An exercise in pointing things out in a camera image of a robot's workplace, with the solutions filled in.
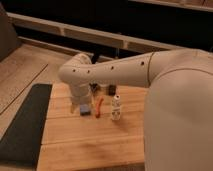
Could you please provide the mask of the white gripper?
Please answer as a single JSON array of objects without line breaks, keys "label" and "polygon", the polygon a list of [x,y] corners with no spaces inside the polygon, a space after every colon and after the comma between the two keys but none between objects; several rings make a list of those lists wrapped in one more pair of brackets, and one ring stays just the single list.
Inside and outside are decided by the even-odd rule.
[{"label": "white gripper", "polygon": [[[82,85],[70,85],[70,92],[71,92],[71,101],[75,105],[83,105],[88,104],[89,110],[92,109],[92,101],[91,98],[91,90],[88,84]],[[70,112],[74,113],[74,106],[70,106]]]}]

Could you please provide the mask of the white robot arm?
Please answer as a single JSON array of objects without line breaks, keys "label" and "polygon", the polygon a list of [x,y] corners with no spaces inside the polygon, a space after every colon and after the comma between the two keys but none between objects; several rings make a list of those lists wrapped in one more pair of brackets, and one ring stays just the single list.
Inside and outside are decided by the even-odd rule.
[{"label": "white robot arm", "polygon": [[59,69],[72,100],[89,85],[146,87],[146,171],[213,171],[213,54],[199,49],[151,52],[93,64],[77,54]]}]

